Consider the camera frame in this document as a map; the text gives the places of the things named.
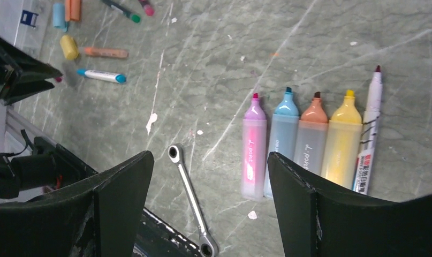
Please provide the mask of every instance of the yellow highlighter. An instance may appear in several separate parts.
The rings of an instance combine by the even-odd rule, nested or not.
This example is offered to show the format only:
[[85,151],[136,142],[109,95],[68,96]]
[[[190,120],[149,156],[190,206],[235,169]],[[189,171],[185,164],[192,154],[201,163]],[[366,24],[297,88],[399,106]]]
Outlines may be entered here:
[[351,189],[358,156],[362,118],[354,106],[354,91],[347,90],[344,101],[329,121],[321,176]]

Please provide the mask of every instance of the paint splatter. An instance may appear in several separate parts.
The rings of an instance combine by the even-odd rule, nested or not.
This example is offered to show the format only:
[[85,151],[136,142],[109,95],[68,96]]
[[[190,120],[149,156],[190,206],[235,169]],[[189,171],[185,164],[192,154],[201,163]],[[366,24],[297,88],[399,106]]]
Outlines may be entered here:
[[157,121],[157,114],[156,113],[151,114],[149,116],[148,123],[146,124],[146,131],[148,132],[148,135],[151,132],[151,125],[156,121]]
[[258,218],[257,213],[255,213],[254,210],[247,214],[247,217],[249,217],[251,220],[256,220]]

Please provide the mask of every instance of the pen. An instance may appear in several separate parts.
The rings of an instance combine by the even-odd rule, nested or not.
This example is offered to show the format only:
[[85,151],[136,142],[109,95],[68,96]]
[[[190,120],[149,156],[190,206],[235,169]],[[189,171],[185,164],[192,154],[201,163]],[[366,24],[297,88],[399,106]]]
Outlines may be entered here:
[[377,66],[369,86],[359,155],[353,182],[353,191],[361,194],[367,194],[370,174],[372,174],[372,161],[375,153],[376,133],[378,132],[382,90],[381,68]]
[[114,9],[115,11],[121,12],[124,16],[128,17],[131,21],[133,21],[135,23],[140,22],[140,17],[137,14],[132,13],[128,9],[122,7],[121,5],[114,3],[111,0],[101,0],[101,1],[102,1],[102,3],[108,5],[109,7]]
[[105,80],[109,82],[115,82],[118,84],[123,84],[126,82],[126,77],[121,73],[78,69],[77,74],[85,78]]
[[153,16],[154,9],[153,7],[151,7],[151,4],[148,0],[139,0],[139,3],[142,5],[142,8],[145,11],[146,15]]

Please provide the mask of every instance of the white marker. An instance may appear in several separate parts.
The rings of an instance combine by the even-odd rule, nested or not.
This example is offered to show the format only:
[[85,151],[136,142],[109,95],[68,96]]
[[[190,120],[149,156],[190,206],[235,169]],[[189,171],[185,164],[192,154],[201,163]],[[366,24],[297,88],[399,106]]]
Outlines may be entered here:
[[369,189],[370,175],[372,174],[372,161],[375,153],[376,134],[380,118],[381,93],[381,69],[377,66],[369,86],[367,106],[363,118],[363,131],[359,147],[358,160],[354,175],[353,191],[367,194]]
[[126,82],[126,77],[120,73],[78,69],[77,74],[85,78],[100,79],[100,80],[115,82],[119,84]]

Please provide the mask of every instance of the highlighter tip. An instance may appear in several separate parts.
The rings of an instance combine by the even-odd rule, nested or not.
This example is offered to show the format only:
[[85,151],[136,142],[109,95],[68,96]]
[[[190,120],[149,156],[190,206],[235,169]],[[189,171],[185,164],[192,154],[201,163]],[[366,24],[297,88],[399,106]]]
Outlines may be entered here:
[[354,91],[348,89],[348,90],[346,91],[346,96],[354,96]]

